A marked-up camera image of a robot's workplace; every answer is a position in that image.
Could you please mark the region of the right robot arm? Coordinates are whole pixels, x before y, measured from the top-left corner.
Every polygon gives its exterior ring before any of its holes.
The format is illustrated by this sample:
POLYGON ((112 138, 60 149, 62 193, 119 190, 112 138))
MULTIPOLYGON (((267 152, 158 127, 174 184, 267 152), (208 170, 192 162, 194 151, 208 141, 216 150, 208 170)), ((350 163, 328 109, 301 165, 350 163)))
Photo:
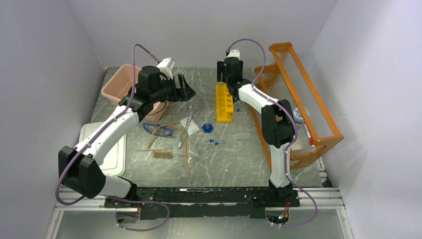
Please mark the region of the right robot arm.
POLYGON ((237 57, 217 61, 217 81, 226 83, 231 96, 260 113, 262 136, 271 155, 271 191, 268 198, 272 205, 281 206, 293 190, 290 151, 297 136, 297 128, 292 118, 290 102, 270 97, 243 78, 243 61, 237 57))

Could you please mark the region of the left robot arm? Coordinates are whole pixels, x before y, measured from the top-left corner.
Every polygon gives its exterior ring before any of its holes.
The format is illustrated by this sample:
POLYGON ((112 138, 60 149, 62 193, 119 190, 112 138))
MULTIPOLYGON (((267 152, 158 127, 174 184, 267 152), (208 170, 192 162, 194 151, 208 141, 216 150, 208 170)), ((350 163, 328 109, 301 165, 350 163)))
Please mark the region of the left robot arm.
POLYGON ((119 102, 111 116, 83 142, 74 147, 64 146, 58 153, 59 183, 56 199, 62 185, 83 198, 98 195, 117 198, 125 207, 136 204, 137 185, 127 179, 105 175, 99 162, 113 146, 152 110, 157 102, 187 102, 197 93, 184 75, 177 76, 180 87, 171 72, 156 66, 145 66, 135 74, 128 94, 119 102))

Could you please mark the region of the blue base graduated cylinder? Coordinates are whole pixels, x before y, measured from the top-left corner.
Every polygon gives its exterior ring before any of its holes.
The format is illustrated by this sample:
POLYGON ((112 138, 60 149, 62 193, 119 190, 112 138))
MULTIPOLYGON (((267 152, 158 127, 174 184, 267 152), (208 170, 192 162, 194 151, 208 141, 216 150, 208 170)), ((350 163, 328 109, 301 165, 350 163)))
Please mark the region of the blue base graduated cylinder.
POLYGON ((213 131, 214 127, 211 124, 211 121, 209 119, 206 119, 204 124, 202 125, 201 129, 204 133, 211 133, 213 131))

